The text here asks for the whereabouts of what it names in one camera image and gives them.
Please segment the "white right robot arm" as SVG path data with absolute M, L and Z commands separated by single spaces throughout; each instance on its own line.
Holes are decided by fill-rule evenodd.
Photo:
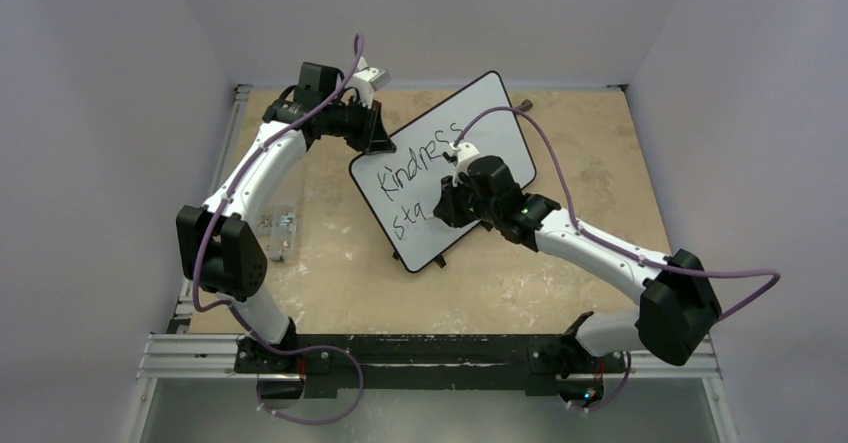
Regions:
M 506 241 L 570 262 L 610 284 L 634 308 L 587 312 L 562 334 L 561 355 L 576 370 L 616 351 L 648 351 L 682 366 L 718 321 L 721 307 L 700 260 L 639 251 L 572 218 L 559 203 L 524 192 L 497 156 L 449 156 L 455 172 L 440 181 L 434 215 L 460 228 L 479 222 Z

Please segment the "white whiteboard black frame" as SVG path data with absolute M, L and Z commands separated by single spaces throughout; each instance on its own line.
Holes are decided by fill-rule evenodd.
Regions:
M 390 132 L 397 151 L 360 155 L 349 173 L 404 268 L 417 273 L 472 229 L 451 228 L 433 214 L 441 180 L 454 173 L 442 156 L 457 136 L 483 155 L 500 157 L 514 180 L 527 187 L 537 170 L 501 75 L 489 71 Z

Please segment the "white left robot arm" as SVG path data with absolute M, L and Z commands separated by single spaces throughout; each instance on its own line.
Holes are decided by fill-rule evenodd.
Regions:
M 179 210 L 178 246 L 192 304 L 197 312 L 224 307 L 242 326 L 246 346 L 239 361 L 275 372 L 304 366 L 309 350 L 299 346 L 293 319 L 263 286 L 269 259 L 255 225 L 286 174 L 322 137 L 341 138 L 366 155 L 395 152 L 375 98 L 389 80 L 387 70 L 363 62 L 348 74 L 303 64 L 298 82 L 266 108 L 233 172 L 201 205 Z

